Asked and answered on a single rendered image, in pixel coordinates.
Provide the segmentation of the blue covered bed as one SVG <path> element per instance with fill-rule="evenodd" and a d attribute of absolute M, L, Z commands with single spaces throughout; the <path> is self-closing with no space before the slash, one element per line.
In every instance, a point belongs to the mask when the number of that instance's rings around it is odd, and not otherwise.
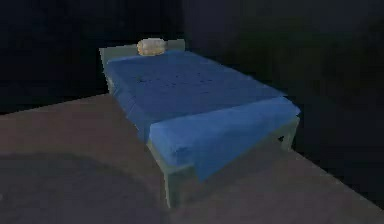
<path fill-rule="evenodd" d="M 186 50 L 182 39 L 165 42 L 166 51 L 156 56 L 141 56 L 137 50 L 138 43 L 105 47 L 99 53 L 109 93 L 136 127 L 139 139 L 147 145 L 160 167 L 165 180 L 167 205 L 174 207 L 178 203 L 182 178 L 197 174 L 191 165 L 176 167 L 165 162 L 149 140 L 150 126 L 178 117 L 276 97 L 286 98 L 286 95 L 239 71 Z M 299 122 L 298 115 L 249 150 L 274 141 L 279 142 L 282 149 L 290 149 Z"/>

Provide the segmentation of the light blue folded blanket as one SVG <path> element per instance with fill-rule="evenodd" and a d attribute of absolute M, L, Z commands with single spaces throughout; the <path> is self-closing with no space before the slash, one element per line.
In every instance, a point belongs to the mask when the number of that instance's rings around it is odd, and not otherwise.
<path fill-rule="evenodd" d="M 203 181 L 299 114 L 276 97 L 154 123 L 149 140 L 167 164 L 191 165 Z"/>

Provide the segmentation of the beige pillow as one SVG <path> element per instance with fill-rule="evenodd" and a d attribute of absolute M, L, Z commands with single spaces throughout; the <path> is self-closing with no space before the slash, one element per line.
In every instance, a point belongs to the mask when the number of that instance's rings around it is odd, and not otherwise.
<path fill-rule="evenodd" d="M 141 56 L 156 56 L 166 51 L 166 42 L 161 38 L 147 38 L 138 42 L 138 53 Z"/>

